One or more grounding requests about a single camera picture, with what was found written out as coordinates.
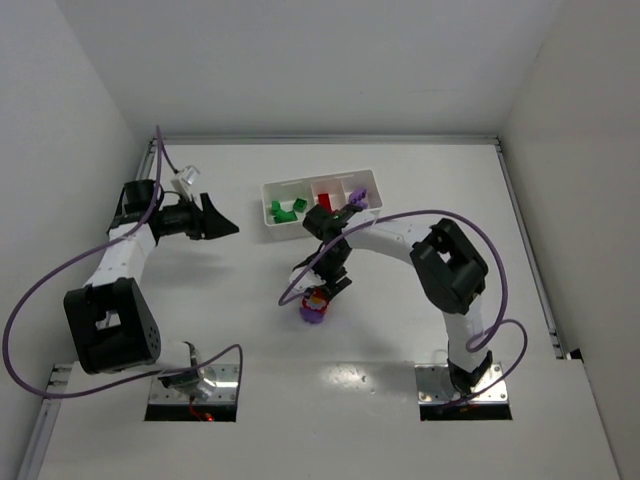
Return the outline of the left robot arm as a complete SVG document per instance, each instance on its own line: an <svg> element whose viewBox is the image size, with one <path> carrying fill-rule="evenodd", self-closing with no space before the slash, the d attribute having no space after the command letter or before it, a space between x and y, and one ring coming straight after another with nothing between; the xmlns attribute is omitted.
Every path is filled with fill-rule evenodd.
<svg viewBox="0 0 640 480"><path fill-rule="evenodd" d="M183 379L184 370L200 362L192 343L161 339L139 283L161 238L184 234L191 240L214 240L237 234L239 227L214 207L206 193L199 201L182 197L173 205L149 210L155 193L152 180L123 186L122 205L108 230L115 243L106 248L84 286L65 294L66 318L87 374L157 369L163 377L177 374Z"/></svg>

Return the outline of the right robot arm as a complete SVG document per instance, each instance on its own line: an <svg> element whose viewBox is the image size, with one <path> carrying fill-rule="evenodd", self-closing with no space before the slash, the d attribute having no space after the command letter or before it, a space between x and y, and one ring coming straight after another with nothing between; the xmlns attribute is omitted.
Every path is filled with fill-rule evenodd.
<svg viewBox="0 0 640 480"><path fill-rule="evenodd" d="M427 299L442 312L451 382L461 395L470 395L492 363L488 348L467 349L468 342L484 330L480 295L488 274L485 260L450 219L427 227L403 220L381 221L360 206L345 206L332 213L316 206L303 221L303 227L322 246L356 226L360 229L336 242L297 288L307 294L318 293L329 303L351 283L344 264L354 249L412 266Z"/></svg>

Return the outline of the santa lego stack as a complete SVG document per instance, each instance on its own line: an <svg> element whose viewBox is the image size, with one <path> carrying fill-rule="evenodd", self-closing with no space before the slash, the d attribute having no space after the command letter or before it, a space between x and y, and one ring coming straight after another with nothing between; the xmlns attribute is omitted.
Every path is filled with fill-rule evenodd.
<svg viewBox="0 0 640 480"><path fill-rule="evenodd" d="M329 303L328 295L324 290L314 289L302 299L299 314L306 323L320 324L324 321Z"/></svg>

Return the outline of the purple lego brick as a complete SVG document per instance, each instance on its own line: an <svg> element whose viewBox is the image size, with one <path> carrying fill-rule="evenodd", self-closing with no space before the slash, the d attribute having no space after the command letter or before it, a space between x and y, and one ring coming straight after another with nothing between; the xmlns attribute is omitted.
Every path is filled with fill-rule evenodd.
<svg viewBox="0 0 640 480"><path fill-rule="evenodd" d="M363 210L366 210L369 207L367 202L367 195L368 191L366 188L357 188L348 195L347 202L350 205L355 205Z"/></svg>

